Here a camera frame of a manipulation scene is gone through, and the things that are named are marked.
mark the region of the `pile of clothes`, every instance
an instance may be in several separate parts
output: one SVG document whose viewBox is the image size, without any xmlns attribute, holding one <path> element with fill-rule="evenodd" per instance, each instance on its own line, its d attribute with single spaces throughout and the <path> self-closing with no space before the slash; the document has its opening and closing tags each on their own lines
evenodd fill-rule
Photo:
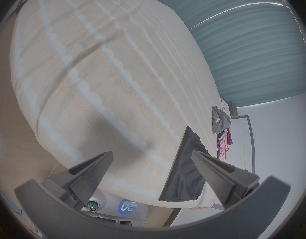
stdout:
<svg viewBox="0 0 306 239">
<path fill-rule="evenodd" d="M 231 118 L 217 106 L 212 107 L 212 132 L 217 134 L 217 158 L 226 154 L 229 145 L 233 143 L 231 139 L 230 127 Z"/>
</svg>

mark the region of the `folded black garment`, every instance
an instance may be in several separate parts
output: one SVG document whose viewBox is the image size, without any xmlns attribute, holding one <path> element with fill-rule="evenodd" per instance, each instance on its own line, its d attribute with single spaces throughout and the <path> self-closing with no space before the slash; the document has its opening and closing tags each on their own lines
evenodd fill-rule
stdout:
<svg viewBox="0 0 306 239">
<path fill-rule="evenodd" d="M 187 126 L 159 201 L 184 202 L 201 195 L 205 179 L 191 159 L 193 150 L 209 155 L 199 136 Z"/>
</svg>

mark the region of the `curtain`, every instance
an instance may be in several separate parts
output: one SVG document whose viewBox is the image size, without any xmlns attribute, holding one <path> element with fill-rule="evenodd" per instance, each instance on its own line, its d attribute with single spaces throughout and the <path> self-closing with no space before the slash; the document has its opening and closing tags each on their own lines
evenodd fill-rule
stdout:
<svg viewBox="0 0 306 239">
<path fill-rule="evenodd" d="M 188 29 L 225 10 L 283 0 L 158 0 Z M 286 6 L 252 4 L 191 29 L 227 103 L 247 106 L 306 91 L 306 45 Z"/>
</svg>

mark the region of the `blue circular sticker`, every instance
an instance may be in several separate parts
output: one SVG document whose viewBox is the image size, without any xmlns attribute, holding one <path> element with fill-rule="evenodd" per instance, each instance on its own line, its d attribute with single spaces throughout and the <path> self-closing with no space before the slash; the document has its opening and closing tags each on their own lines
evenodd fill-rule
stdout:
<svg viewBox="0 0 306 239">
<path fill-rule="evenodd" d="M 131 214 L 137 208 L 137 202 L 133 202 L 127 199 L 123 199 L 119 204 L 118 212 L 123 215 Z"/>
</svg>

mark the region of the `gray cloth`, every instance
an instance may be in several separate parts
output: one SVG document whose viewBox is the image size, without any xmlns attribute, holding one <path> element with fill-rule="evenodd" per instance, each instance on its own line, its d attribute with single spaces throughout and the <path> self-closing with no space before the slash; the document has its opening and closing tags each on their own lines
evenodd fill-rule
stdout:
<svg viewBox="0 0 306 239">
<path fill-rule="evenodd" d="M 223 112 L 217 106 L 212 107 L 212 129 L 213 133 L 219 134 L 224 129 L 229 128 L 232 121 L 227 113 Z"/>
<path fill-rule="evenodd" d="M 184 202 L 197 200 L 201 195 L 205 179 L 192 161 L 193 150 L 209 155 L 199 136 L 187 126 L 159 201 Z"/>
</svg>

